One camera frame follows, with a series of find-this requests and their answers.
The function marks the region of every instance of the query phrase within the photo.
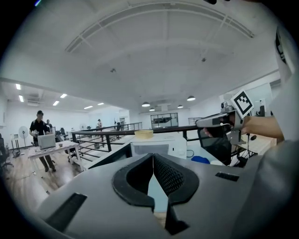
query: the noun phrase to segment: person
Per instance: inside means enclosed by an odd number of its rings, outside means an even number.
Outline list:
[[[103,127],[102,121],[98,119],[98,128],[102,128],[102,127]]]
[[[229,116],[229,121],[235,123],[235,115]],[[212,135],[209,133],[207,128],[203,129],[205,134],[209,137]],[[271,117],[257,117],[257,116],[246,116],[243,120],[243,126],[241,129],[242,134],[258,134],[270,138],[276,138],[280,141],[284,140],[284,135],[278,125],[277,120],[274,116]]]
[[[120,130],[121,130],[121,124],[120,124],[120,122],[117,122],[116,130],[117,130],[117,131],[120,131]]]
[[[45,122],[43,122],[43,112],[41,110],[39,110],[37,112],[36,119],[31,122],[29,133],[33,137],[33,142],[36,147],[38,146],[38,140],[37,140],[38,135],[50,134],[49,128],[47,127]],[[47,156],[45,156],[45,158],[44,157],[39,158],[40,161],[42,162],[43,166],[45,167],[45,172],[49,171],[49,167],[52,169],[53,172],[56,172],[56,169],[51,160],[51,157],[49,155],[47,155]]]
[[[0,134],[0,157],[6,157],[5,146],[4,146],[4,139]]]
[[[47,124],[46,125],[50,128],[50,133],[51,133],[53,126],[50,124],[50,120],[49,119],[47,119]]]
[[[121,130],[125,130],[125,120],[123,119],[122,121],[121,121]]]

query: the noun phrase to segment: wicker basket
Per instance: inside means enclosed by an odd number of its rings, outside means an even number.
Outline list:
[[[154,131],[152,130],[137,130],[135,131],[136,138],[141,140],[150,139],[154,136]]]

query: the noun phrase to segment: black t-shirt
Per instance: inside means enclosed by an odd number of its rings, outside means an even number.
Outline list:
[[[31,122],[30,130],[34,131],[37,130],[39,132],[38,135],[44,135],[44,132],[50,132],[49,128],[47,127],[46,123],[42,120],[38,123],[37,120]]]
[[[52,129],[53,128],[53,126],[49,123],[49,124],[47,124],[49,127],[50,127],[50,129]]]
[[[0,152],[2,153],[2,156],[6,155],[5,146],[4,146],[4,139],[3,138],[0,138]]]

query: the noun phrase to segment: mesh gripper pad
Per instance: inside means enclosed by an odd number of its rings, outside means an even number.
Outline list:
[[[165,157],[154,154],[154,175],[170,205],[186,203],[199,186],[197,175]]]

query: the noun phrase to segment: office chair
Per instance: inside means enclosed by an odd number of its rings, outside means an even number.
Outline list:
[[[201,147],[224,165],[229,165],[231,163],[232,145],[228,141],[223,127],[209,128],[208,130],[214,136],[213,138],[207,136],[203,128],[199,128],[197,131]]]
[[[63,135],[64,140],[69,140],[68,135],[65,134],[65,131],[63,128],[60,128],[60,133]]]
[[[13,166],[14,168],[14,165],[10,162],[6,162],[6,159],[9,157],[9,151],[5,149],[4,147],[4,139],[1,138],[0,139],[0,164],[1,164],[1,167],[0,167],[0,173],[3,172],[2,169],[5,169],[7,171],[7,166],[10,165],[10,166]]]
[[[56,139],[58,140],[58,142],[63,142],[63,139],[61,138],[60,135],[56,135]],[[71,160],[72,157],[77,157],[77,155],[76,155],[76,149],[75,148],[71,148],[70,149],[70,154],[71,155],[67,156],[68,162],[70,162],[70,160]]]

